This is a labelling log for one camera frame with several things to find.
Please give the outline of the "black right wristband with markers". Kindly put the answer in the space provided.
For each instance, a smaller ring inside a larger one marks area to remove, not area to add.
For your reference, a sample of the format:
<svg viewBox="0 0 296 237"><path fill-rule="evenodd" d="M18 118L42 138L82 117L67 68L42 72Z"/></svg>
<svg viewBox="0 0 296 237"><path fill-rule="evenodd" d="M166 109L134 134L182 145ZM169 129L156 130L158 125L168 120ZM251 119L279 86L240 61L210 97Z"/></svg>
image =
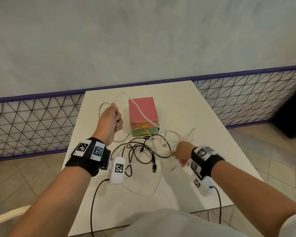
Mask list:
<svg viewBox="0 0 296 237"><path fill-rule="evenodd" d="M194 147L189 160L190 167L199 180L211 177L213 167L225 159L209 146Z"/></svg>

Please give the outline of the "person's right hand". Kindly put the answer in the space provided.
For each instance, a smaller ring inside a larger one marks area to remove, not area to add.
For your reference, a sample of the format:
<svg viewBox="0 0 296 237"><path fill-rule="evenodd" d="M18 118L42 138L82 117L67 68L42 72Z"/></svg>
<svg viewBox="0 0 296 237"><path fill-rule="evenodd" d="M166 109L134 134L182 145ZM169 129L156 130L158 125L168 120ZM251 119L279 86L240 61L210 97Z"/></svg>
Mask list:
<svg viewBox="0 0 296 237"><path fill-rule="evenodd" d="M196 148L190 142L181 141L177 144L176 149L171 152L171 156L175 157L179 161L179 164L182 167L185 167L188 164L189 159L192 156L193 150Z"/></svg>

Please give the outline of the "person's right forearm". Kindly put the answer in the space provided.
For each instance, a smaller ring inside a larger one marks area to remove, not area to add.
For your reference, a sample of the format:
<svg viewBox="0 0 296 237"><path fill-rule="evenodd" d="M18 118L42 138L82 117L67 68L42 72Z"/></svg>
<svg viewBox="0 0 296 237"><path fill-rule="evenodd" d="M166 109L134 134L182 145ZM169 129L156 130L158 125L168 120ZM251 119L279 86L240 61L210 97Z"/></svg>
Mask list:
<svg viewBox="0 0 296 237"><path fill-rule="evenodd" d="M211 177L264 237L278 237L296 214L296 202L224 160L214 165Z"/></svg>

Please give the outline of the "person's left forearm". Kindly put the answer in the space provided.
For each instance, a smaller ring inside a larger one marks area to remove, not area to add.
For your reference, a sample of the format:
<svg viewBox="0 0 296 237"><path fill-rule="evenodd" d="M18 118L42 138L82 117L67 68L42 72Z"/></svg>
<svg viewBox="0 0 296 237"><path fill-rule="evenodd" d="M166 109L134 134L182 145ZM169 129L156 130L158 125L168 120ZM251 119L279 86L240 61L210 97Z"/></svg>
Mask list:
<svg viewBox="0 0 296 237"><path fill-rule="evenodd" d="M90 181L90 173L83 168L65 167L8 237L67 237Z"/></svg>

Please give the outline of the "dark cabinet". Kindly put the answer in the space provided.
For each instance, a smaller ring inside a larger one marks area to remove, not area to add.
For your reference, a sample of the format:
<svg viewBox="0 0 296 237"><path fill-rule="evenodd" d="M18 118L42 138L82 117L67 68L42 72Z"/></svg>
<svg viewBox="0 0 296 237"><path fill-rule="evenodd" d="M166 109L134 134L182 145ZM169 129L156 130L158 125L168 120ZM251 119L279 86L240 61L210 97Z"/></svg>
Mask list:
<svg viewBox="0 0 296 237"><path fill-rule="evenodd" d="M276 111L271 123L288 138L296 138L296 92Z"/></svg>

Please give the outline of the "pink and green drawer box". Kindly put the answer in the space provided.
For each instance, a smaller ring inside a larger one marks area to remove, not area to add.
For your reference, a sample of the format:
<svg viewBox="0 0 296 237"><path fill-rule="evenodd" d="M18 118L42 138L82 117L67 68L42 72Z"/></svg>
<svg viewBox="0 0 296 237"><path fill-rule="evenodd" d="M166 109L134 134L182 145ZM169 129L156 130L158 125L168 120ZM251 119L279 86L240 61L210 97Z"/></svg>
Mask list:
<svg viewBox="0 0 296 237"><path fill-rule="evenodd" d="M133 137L153 135L159 131L159 119L153 97L129 99L129 121Z"/></svg>

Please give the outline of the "black wristband with markers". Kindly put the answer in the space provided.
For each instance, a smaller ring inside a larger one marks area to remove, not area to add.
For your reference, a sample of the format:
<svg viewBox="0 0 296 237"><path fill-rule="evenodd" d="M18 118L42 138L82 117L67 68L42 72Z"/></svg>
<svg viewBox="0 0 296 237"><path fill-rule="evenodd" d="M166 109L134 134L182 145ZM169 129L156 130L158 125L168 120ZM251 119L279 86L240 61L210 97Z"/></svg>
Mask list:
<svg viewBox="0 0 296 237"><path fill-rule="evenodd" d="M107 170L111 151L99 139L91 137L80 141L71 152L65 167L81 167L91 177L95 177L99 170Z"/></svg>
<svg viewBox="0 0 296 237"><path fill-rule="evenodd" d="M209 146L194 147L189 160L190 167L199 180L211 177L213 167L225 159Z"/></svg>

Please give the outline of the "black left wristband with markers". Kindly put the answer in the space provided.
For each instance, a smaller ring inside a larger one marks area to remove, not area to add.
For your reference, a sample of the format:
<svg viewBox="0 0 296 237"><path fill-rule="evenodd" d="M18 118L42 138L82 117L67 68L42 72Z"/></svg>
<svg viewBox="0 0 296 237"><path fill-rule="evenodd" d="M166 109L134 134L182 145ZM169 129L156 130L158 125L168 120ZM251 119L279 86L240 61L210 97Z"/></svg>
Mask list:
<svg viewBox="0 0 296 237"><path fill-rule="evenodd" d="M95 177L99 170L107 170L111 151L99 139L91 137L80 141L71 152L65 167L81 167L91 177Z"/></svg>

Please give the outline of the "person's left hand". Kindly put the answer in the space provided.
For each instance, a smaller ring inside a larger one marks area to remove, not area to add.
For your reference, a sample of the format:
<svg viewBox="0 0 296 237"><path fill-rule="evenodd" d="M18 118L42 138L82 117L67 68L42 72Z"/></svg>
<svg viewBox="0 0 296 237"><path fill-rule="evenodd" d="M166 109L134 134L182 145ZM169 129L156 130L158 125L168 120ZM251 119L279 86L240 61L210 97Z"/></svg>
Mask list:
<svg viewBox="0 0 296 237"><path fill-rule="evenodd" d="M115 121L114 121L114 110L111 106L107 107L105 111L99 117L98 125L91 137L99 139L106 146L109 146L113 140L115 133Z"/></svg>

